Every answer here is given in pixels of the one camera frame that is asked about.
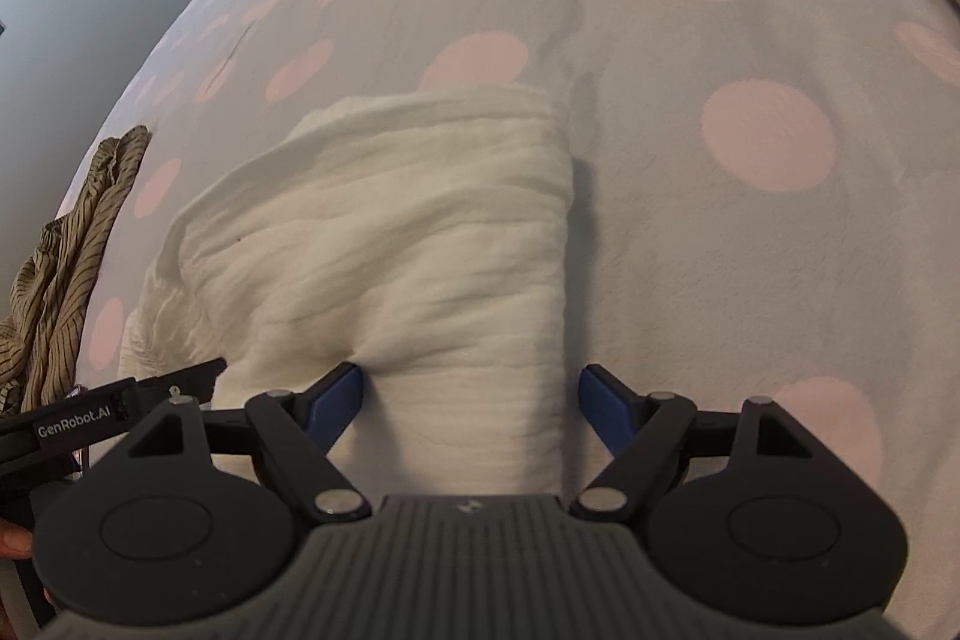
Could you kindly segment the person's left hand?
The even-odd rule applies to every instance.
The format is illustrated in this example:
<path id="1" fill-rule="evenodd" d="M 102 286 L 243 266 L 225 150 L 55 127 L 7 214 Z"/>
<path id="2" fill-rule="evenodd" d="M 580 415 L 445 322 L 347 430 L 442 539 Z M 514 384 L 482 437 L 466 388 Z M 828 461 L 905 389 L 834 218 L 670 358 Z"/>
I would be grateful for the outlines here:
<path id="1" fill-rule="evenodd" d="M 0 559 L 23 560 L 32 556 L 32 534 L 18 525 L 3 521 L 0 526 Z"/>

